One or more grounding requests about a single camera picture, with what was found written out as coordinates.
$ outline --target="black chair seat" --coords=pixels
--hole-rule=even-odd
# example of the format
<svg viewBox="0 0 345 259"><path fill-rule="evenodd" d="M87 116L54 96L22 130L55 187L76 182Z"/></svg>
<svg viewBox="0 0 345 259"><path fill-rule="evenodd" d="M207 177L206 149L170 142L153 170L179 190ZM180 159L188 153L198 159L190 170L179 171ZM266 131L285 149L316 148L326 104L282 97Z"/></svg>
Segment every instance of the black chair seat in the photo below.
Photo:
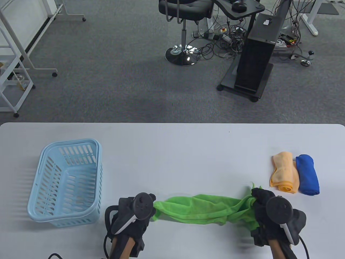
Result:
<svg viewBox="0 0 345 259"><path fill-rule="evenodd" d="M180 0L179 18L200 21L212 17L212 0ZM165 14L165 0L159 0L158 10ZM168 0L168 15L177 17L177 0Z"/></svg>

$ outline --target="chair base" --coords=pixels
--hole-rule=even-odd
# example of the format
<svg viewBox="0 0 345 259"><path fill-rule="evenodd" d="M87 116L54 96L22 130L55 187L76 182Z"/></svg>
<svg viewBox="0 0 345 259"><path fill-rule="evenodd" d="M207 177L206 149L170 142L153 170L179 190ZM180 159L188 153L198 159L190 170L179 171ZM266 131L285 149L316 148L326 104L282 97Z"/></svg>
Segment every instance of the chair base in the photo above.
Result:
<svg viewBox="0 0 345 259"><path fill-rule="evenodd" d="M190 66L198 62L195 58L199 50L190 45L186 45L185 50L182 50L181 45L173 46L165 52L165 58L170 63L178 66Z"/></svg>

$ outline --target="microfiber cloth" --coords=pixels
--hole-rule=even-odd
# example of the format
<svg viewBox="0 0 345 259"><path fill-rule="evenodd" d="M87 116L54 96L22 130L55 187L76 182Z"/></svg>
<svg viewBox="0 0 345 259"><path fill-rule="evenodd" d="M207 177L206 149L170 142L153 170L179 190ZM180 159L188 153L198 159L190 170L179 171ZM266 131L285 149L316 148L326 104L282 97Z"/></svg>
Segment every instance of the microfiber cloth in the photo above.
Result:
<svg viewBox="0 0 345 259"><path fill-rule="evenodd" d="M299 173L299 191L306 195L319 194L320 186L313 159L309 155L297 156L296 167Z"/></svg>
<svg viewBox="0 0 345 259"><path fill-rule="evenodd" d="M280 152L273 156L273 162L275 168L270 186L277 186L283 192L296 193L299 188L299 176L296 163L292 160L292 153Z"/></svg>
<svg viewBox="0 0 345 259"><path fill-rule="evenodd" d="M154 203L157 212L153 220L157 220L162 214L190 224L225 224L227 221L235 223L243 220L249 230L253 230L259 227L252 209L255 201L256 199L251 195L242 200L205 194L194 197L172 197Z"/></svg>

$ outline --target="gray carpet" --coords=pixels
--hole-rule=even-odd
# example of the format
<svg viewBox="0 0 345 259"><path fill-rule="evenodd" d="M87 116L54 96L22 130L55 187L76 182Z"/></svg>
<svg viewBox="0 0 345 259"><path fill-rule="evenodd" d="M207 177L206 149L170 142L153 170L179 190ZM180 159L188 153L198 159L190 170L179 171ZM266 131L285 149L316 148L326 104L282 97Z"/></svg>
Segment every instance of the gray carpet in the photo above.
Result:
<svg viewBox="0 0 345 259"><path fill-rule="evenodd" d="M263 0L271 8L274 1ZM86 22L52 23L34 52L37 67L56 67L57 78L34 77L20 117L5 122L341 123L345 119L345 9L318 15L319 36L301 25L310 67L272 58L261 100L215 87L230 61L214 57L191 67L168 63L164 52L180 42L181 25L167 23L157 0L66 0ZM219 22L226 21L220 14ZM195 29L187 22L187 33ZM196 40L195 46L203 46Z"/></svg>

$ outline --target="light blue plastic basket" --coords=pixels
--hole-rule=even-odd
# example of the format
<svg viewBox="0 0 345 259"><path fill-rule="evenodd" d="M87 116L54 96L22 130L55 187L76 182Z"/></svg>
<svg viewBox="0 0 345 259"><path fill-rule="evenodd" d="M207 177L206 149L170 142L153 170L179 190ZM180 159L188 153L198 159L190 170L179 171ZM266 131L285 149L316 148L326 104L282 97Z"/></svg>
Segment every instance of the light blue plastic basket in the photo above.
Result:
<svg viewBox="0 0 345 259"><path fill-rule="evenodd" d="M101 158L102 147L94 139L46 146L28 202L30 218L57 227L96 222L101 205Z"/></svg>

